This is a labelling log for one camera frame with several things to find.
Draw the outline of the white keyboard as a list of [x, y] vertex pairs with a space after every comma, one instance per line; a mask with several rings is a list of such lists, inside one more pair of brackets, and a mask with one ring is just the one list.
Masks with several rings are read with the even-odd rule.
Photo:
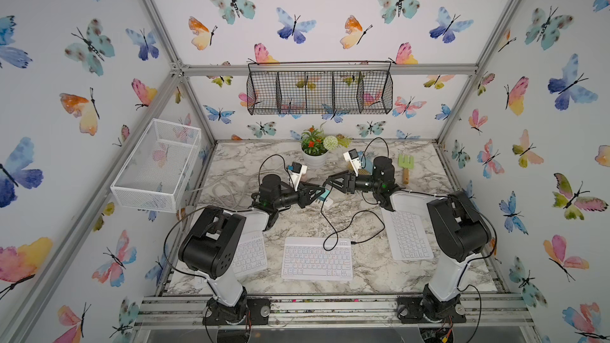
[[232, 264], [236, 277], [245, 277], [268, 268], [265, 239], [262, 232], [241, 235]]
[[421, 217], [406, 211], [382, 210], [392, 258], [396, 261], [432, 260], [433, 251]]
[[351, 241], [339, 239], [332, 250], [326, 250], [323, 243], [323, 238], [286, 238], [281, 277], [350, 282], [354, 278]]

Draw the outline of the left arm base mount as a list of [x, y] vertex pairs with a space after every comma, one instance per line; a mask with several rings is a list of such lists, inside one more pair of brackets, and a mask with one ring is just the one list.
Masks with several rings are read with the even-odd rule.
[[219, 300], [210, 299], [203, 314], [205, 326], [237, 326], [244, 323], [266, 326], [271, 314], [268, 298], [252, 297], [244, 293], [234, 306], [226, 306]]

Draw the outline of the teal USB charger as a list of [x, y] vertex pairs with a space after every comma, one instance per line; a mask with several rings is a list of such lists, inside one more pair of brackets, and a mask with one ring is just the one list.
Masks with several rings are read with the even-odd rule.
[[324, 202], [328, 198], [329, 195], [330, 195], [330, 189], [326, 189], [325, 192], [319, 196], [319, 200], [321, 202]]

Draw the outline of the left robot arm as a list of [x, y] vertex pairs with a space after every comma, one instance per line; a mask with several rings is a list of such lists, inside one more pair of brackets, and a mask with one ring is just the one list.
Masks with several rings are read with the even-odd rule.
[[269, 230], [281, 211], [293, 205], [305, 208], [324, 192], [325, 188], [316, 184], [298, 182], [294, 187], [269, 174], [253, 194], [252, 207], [247, 211], [205, 206], [180, 245], [179, 260], [193, 276], [205, 279], [216, 303], [225, 307], [242, 305], [246, 289], [231, 264], [244, 229]]

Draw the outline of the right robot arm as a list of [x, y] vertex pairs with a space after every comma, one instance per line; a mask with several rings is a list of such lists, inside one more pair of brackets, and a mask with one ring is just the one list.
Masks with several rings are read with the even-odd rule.
[[328, 176], [323, 185], [344, 194], [371, 193], [376, 204], [391, 216], [424, 210], [441, 250], [424, 296], [437, 303], [454, 302], [462, 292], [460, 282], [467, 268], [481, 259], [482, 250], [493, 237], [486, 218], [464, 191], [441, 195], [414, 192], [397, 184], [394, 174], [390, 158], [376, 157], [371, 175], [341, 171]]

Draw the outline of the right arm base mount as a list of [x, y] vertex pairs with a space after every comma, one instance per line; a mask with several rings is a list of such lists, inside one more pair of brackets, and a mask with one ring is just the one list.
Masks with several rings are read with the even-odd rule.
[[396, 301], [396, 315], [403, 324], [466, 323], [460, 295], [441, 301], [431, 292], [425, 291], [421, 295], [400, 296]]

